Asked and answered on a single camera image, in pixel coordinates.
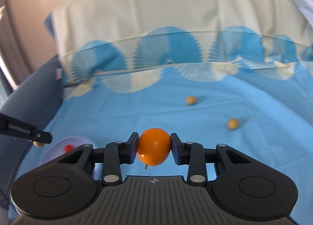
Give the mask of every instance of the silver screw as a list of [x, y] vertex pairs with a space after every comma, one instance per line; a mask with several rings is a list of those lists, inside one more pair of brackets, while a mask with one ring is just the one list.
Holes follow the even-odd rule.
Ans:
[[117, 175], [106, 175], [103, 180], [106, 181], [107, 183], [115, 183], [119, 180], [120, 178]]
[[205, 177], [202, 175], [192, 175], [190, 177], [190, 181], [192, 181], [194, 183], [202, 183], [205, 181]]

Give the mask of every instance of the red ball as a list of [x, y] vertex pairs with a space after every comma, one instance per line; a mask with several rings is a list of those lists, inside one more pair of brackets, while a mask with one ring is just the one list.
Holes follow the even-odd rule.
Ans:
[[66, 145], [64, 147], [64, 152], [68, 153], [68, 152], [72, 151], [73, 149], [74, 149], [73, 145]]

